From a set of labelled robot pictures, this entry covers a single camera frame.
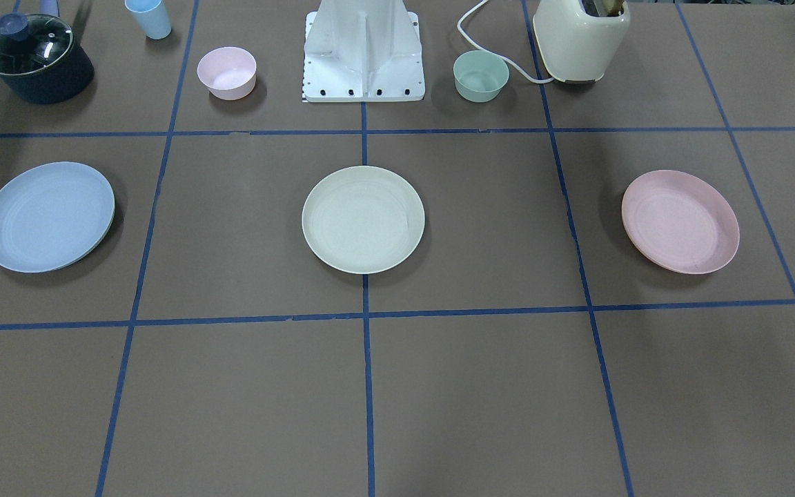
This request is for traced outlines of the pink plate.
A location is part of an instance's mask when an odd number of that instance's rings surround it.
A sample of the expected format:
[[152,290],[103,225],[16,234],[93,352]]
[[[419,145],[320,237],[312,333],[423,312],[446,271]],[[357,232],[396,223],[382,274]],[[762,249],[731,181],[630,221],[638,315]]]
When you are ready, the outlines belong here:
[[731,204],[709,183],[678,170],[638,176],[622,195],[621,216],[632,245],[674,273],[715,273],[739,250]]

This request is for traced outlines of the light blue plate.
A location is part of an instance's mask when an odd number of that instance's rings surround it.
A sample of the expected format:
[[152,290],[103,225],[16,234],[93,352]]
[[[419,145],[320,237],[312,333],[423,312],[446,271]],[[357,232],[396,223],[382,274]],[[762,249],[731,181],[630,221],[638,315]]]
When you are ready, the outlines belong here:
[[48,273],[92,252],[115,216],[104,174],[77,162],[53,162],[0,189],[0,267]]

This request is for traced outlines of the cream white plate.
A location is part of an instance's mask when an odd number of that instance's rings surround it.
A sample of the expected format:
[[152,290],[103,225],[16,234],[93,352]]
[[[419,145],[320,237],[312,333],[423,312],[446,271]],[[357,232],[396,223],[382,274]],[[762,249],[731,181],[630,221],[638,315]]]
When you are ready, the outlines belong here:
[[321,179],[301,212],[306,243],[344,273],[374,274],[403,263],[422,240],[422,198],[397,173],[352,166]]

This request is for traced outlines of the green bowl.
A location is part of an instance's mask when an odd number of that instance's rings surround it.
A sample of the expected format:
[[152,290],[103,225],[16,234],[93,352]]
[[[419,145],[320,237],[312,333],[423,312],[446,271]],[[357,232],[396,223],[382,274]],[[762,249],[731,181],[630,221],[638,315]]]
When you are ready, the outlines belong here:
[[470,103],[489,103],[510,79],[508,65],[498,55],[483,50],[467,51],[452,65],[455,91]]

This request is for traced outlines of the pink bowl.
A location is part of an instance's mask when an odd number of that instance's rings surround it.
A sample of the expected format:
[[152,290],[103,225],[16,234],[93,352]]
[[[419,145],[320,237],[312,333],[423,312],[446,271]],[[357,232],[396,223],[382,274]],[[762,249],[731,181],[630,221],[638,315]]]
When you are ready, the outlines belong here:
[[199,81],[214,97],[235,101],[246,97],[255,89],[257,61],[243,48],[215,48],[199,60],[196,73]]

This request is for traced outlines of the cream toaster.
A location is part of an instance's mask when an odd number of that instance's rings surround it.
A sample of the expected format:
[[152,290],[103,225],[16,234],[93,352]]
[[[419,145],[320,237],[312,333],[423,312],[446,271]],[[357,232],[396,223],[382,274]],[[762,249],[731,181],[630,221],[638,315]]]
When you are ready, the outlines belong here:
[[546,71],[556,81],[600,81],[627,34],[627,1],[540,1],[533,33]]

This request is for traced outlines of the light blue cup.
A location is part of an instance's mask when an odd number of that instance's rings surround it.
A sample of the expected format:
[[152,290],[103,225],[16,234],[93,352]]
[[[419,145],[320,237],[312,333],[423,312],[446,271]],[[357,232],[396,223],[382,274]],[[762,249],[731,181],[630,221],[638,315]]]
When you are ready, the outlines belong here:
[[127,0],[124,7],[132,15],[146,38],[161,40],[173,31],[164,1]]

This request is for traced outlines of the dark blue pot with lid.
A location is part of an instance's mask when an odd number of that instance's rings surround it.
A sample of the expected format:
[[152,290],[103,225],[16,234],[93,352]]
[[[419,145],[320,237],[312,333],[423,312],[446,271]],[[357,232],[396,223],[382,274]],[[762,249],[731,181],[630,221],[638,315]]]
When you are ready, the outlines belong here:
[[57,1],[38,12],[0,15],[0,79],[20,99],[56,104],[82,93],[95,67],[75,29],[60,16]]

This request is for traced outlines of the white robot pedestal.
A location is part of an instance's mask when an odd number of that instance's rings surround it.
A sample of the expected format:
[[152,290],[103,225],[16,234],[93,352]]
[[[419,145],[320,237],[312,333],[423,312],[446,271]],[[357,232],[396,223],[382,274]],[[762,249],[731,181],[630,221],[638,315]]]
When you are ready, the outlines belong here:
[[322,1],[306,14],[306,103],[404,103],[426,94],[420,20],[403,1]]

